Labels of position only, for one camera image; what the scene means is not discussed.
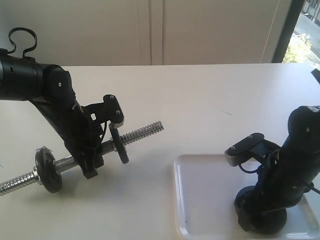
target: white table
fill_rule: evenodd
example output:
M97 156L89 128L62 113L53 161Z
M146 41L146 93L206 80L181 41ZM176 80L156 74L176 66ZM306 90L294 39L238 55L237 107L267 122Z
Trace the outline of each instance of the white table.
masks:
M320 86L302 64L66 69L81 105L117 96L122 134L155 121L164 131L128 146L127 165L114 152L90 180L79 167L64 172L59 193L33 184L0 197L1 239L177 239L172 164L179 155L222 154L254 132L281 145L291 111L320 105ZM39 147L56 159L68 155L30 103L0 101L0 110L1 182L31 171ZM319 196L307 198L320 219Z

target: white wall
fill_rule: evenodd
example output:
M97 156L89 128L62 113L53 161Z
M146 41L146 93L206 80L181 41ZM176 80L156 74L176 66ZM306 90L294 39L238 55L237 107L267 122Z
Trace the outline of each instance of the white wall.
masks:
M8 0L0 8L0 44L8 46L14 26L37 33L29 55L41 63L270 63L291 1ZM32 44L26 33L13 38L17 54Z

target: white tray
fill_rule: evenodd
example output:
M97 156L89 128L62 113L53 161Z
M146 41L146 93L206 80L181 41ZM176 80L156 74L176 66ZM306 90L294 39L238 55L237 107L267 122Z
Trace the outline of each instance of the white tray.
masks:
M247 170L255 161L243 165ZM234 199L255 185L257 174L231 167L223 155L183 155L174 161L175 214L179 235L188 240L318 239L319 224L305 197L287 208L285 227L274 235L245 232L238 224Z

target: threaded metal bar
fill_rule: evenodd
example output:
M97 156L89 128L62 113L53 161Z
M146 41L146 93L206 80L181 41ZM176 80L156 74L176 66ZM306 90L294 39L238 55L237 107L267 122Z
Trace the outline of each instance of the threaded metal bar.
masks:
M35 183L38 180L38 176L34 171L28 172L24 175L13 178L9 181L5 181L0 184L0 196L9 194L15 190L21 189L25 186Z
M153 134L159 133L164 129L160 121L154 122L148 126L144 126L135 131L129 132L125 135L120 136L121 141L124 145L132 144L138 140L149 137Z

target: plastic tray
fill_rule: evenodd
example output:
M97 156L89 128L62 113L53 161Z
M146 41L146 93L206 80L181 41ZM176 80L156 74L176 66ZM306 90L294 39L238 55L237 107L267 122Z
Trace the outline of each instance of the plastic tray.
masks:
M259 164L243 166L254 170ZM240 189L255 185L257 174L228 165L223 155L183 155L174 161L175 214L179 235L188 240L318 239L319 224L307 200L287 208L285 227L273 235L245 232L233 206Z

